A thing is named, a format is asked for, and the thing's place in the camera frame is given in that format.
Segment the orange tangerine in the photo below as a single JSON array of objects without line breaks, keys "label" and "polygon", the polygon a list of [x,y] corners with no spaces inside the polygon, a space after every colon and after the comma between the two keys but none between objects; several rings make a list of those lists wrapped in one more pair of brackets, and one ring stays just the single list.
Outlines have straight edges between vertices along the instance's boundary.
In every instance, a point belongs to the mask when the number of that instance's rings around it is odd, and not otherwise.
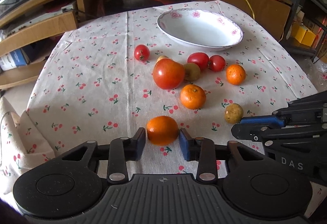
[{"label": "orange tangerine", "polygon": [[148,121],[146,125],[148,140],[158,146],[174,142],[179,133],[177,122],[169,116],[158,116]]},{"label": "orange tangerine", "polygon": [[226,68],[226,79],[230,84],[240,85],[245,81],[246,76],[245,69],[238,64],[232,64]]},{"label": "orange tangerine", "polygon": [[206,103],[206,94],[201,87],[188,84],[180,92],[180,102],[188,109],[198,109]]}]

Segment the round red cherry tomato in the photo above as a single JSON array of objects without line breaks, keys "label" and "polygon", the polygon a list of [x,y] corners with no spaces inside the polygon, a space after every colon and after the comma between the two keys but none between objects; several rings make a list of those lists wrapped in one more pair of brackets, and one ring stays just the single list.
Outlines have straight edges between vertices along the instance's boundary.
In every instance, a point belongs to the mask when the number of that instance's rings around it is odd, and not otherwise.
[{"label": "round red cherry tomato", "polygon": [[225,59],[220,55],[213,55],[209,58],[208,68],[214,72],[220,72],[226,65]]}]

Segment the large red tomato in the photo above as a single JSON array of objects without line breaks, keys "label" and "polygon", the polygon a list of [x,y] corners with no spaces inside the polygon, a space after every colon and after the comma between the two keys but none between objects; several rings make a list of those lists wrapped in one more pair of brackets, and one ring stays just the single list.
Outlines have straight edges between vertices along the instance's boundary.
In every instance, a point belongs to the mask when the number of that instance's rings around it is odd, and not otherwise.
[{"label": "large red tomato", "polygon": [[152,76],[155,84],[159,88],[171,90],[183,82],[185,69],[182,64],[164,58],[155,64]]}]

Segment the oval red cherry tomato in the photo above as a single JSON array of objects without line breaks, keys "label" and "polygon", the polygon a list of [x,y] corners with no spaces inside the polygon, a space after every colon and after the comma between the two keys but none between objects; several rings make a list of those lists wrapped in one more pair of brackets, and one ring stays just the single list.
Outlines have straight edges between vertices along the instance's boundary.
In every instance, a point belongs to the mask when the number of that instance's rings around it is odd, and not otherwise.
[{"label": "oval red cherry tomato", "polygon": [[195,52],[187,58],[188,63],[196,64],[201,71],[208,67],[209,56],[204,52]]}]

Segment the cherry print tablecloth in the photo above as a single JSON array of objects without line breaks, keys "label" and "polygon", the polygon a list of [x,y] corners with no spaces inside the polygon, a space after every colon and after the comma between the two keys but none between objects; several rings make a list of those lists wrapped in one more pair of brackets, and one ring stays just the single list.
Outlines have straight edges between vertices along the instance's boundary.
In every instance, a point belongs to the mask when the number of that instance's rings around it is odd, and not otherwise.
[{"label": "cherry print tablecloth", "polygon": [[[196,8],[230,18],[244,32],[242,42],[221,52],[227,64],[242,66],[245,82],[234,86],[225,72],[206,70],[196,81],[204,89],[203,108],[180,102],[180,89],[163,90],[152,78],[161,55],[181,64],[193,53],[169,39],[157,26],[160,14]],[[135,47],[148,47],[146,61]],[[317,89],[297,62],[249,15],[222,1],[175,4],[129,11],[92,20],[63,35],[18,115],[1,99],[1,199],[15,206],[12,188],[23,173],[87,141],[108,144],[131,137],[157,116],[172,117],[193,137],[217,144],[231,140],[224,120],[231,103],[246,116],[268,115]]]}]

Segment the yellow box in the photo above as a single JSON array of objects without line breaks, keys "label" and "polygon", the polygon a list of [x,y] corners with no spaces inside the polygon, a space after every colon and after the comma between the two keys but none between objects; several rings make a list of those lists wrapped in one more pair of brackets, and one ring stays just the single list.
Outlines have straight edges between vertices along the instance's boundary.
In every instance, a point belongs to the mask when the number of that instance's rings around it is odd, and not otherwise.
[{"label": "yellow box", "polygon": [[311,47],[316,35],[305,25],[294,23],[291,27],[291,37],[297,40],[300,44]]}]

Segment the small red tomato left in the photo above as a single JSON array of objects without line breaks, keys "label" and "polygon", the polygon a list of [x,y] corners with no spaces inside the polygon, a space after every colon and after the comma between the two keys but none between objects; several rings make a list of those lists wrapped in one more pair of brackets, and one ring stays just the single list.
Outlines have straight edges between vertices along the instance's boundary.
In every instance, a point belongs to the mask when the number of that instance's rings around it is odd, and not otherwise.
[{"label": "small red tomato left", "polygon": [[135,47],[134,58],[138,61],[146,61],[150,56],[150,51],[147,46],[139,44]]}]

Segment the white floral porcelain plate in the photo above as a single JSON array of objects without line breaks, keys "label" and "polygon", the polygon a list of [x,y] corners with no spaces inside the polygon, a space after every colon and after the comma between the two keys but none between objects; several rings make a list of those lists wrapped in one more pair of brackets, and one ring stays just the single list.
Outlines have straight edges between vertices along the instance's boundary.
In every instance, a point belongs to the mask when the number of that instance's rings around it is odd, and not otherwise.
[{"label": "white floral porcelain plate", "polygon": [[243,30],[229,18],[196,8],[164,12],[157,18],[157,26],[174,42],[198,50],[227,50],[244,37]]}]

